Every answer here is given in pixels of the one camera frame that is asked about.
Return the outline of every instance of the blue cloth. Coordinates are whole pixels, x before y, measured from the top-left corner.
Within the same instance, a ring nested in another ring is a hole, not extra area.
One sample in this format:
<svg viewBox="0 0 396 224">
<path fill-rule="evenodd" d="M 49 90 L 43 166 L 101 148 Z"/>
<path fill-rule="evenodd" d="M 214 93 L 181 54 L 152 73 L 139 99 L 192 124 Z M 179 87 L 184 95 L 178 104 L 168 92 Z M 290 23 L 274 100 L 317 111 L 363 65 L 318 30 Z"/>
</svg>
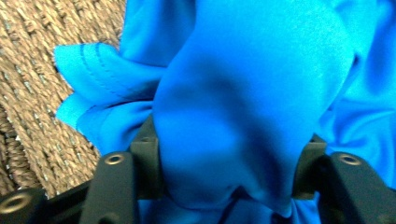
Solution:
<svg viewBox="0 0 396 224">
<path fill-rule="evenodd" d="M 319 223 L 290 198 L 313 133 L 396 188 L 395 5 L 129 0 L 120 50 L 55 49 L 74 89 L 57 115 L 105 155 L 153 114 L 167 194 L 143 223 Z"/>
</svg>

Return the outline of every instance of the screw hole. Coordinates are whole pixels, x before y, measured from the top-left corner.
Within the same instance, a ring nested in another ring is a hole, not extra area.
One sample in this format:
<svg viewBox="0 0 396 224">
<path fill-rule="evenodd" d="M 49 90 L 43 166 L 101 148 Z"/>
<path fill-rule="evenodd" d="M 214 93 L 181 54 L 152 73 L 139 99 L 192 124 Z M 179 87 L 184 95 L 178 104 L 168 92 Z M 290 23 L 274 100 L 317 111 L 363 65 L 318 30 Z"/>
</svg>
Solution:
<svg viewBox="0 0 396 224">
<path fill-rule="evenodd" d="M 102 217 L 98 224 L 116 224 L 119 222 L 119 216 L 117 216 L 114 213 L 109 213 L 106 214 L 104 217 Z"/>
<path fill-rule="evenodd" d="M 349 164 L 349 165 L 360 165 L 361 164 L 360 160 L 358 160 L 357 158 L 355 158 L 353 156 L 347 155 L 347 154 L 342 154 L 339 157 L 339 160 L 346 164 Z"/>
<path fill-rule="evenodd" d="M 124 160 L 124 157 L 120 154 L 113 155 L 105 160 L 105 163 L 109 165 L 115 165 L 121 163 Z"/>
<path fill-rule="evenodd" d="M 142 141 L 142 142 L 149 142 L 149 137 L 144 137 L 144 138 L 142 138 L 140 141 Z"/>
<path fill-rule="evenodd" d="M 27 193 L 14 195 L 0 204 L 0 214 L 10 214 L 21 210 L 32 200 L 32 196 Z"/>
</svg>

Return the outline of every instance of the woven wicker surface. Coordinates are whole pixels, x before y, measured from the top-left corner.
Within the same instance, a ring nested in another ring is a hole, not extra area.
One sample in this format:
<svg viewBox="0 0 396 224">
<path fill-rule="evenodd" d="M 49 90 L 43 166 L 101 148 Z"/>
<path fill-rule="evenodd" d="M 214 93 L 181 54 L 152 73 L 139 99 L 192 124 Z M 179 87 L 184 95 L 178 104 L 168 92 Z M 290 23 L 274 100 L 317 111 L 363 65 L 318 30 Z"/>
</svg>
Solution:
<svg viewBox="0 0 396 224">
<path fill-rule="evenodd" d="M 50 197 L 90 178 L 98 153 L 54 117 L 72 92 L 56 45 L 118 45 L 125 0 L 0 0 L 0 193 L 43 187 Z"/>
</svg>

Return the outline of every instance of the shiny satin fabric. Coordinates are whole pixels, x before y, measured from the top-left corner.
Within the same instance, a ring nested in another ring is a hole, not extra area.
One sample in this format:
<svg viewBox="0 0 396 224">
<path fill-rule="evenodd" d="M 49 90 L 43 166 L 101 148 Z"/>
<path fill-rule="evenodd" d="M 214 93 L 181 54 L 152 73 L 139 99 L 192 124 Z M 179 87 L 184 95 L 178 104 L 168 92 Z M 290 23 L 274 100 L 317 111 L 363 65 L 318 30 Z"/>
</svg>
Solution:
<svg viewBox="0 0 396 224">
<path fill-rule="evenodd" d="M 105 155 L 152 113 L 166 196 L 143 223 L 319 223 L 292 179 L 313 133 L 396 188 L 396 3 L 127 2 L 120 50 L 59 46 L 57 116 Z"/>
</svg>

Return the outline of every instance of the wicker basket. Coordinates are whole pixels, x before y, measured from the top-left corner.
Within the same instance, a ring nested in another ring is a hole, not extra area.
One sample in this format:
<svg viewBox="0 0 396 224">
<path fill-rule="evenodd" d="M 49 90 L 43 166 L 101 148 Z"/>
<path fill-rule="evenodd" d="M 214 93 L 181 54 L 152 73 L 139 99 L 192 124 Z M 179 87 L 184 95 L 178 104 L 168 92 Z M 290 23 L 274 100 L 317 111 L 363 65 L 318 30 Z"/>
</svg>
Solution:
<svg viewBox="0 0 396 224">
<path fill-rule="evenodd" d="M 92 178 L 98 153 L 54 117 L 72 92 L 56 45 L 118 45 L 125 0 L 0 0 L 0 193 L 42 187 L 49 197 Z"/>
</svg>

